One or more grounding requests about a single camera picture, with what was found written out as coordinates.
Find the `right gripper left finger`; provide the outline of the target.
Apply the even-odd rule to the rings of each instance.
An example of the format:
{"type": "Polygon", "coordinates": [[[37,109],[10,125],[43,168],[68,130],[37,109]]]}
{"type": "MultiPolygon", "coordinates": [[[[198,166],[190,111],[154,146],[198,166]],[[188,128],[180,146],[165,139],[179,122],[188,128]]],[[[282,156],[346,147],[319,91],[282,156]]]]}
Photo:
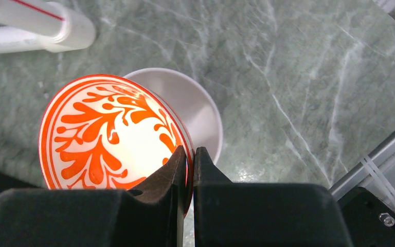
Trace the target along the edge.
{"type": "Polygon", "coordinates": [[[186,155],[129,190],[9,189],[0,193],[0,246],[181,246],[186,155]]]}

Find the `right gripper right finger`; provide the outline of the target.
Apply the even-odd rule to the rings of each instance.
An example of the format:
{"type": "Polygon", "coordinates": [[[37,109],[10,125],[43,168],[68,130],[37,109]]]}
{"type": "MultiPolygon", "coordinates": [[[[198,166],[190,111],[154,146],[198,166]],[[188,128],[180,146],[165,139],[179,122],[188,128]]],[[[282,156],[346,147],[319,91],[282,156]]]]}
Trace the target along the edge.
{"type": "Polygon", "coordinates": [[[309,183],[235,183],[204,147],[194,158],[196,246],[352,246],[337,202],[309,183]]]}

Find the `orange floral bowl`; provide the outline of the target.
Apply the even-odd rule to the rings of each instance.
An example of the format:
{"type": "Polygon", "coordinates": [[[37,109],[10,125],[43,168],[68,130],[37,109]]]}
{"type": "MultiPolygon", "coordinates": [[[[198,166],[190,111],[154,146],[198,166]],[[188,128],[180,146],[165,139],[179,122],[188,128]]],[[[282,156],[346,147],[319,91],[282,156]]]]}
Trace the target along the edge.
{"type": "Polygon", "coordinates": [[[131,189],[185,150],[185,207],[192,198],[194,146],[172,106],[123,77],[94,74],[61,88],[39,131],[49,189],[131,189]]]}

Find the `plain white bowl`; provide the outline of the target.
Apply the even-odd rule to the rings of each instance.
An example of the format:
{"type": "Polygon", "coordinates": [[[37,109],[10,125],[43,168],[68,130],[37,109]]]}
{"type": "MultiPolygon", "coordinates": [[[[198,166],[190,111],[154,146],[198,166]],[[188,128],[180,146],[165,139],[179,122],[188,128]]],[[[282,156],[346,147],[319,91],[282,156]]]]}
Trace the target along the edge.
{"type": "Polygon", "coordinates": [[[198,82],[178,71],[158,67],[135,70],[124,77],[159,95],[183,121],[193,145],[205,147],[214,164],[219,161],[223,144],[221,115],[198,82]]]}

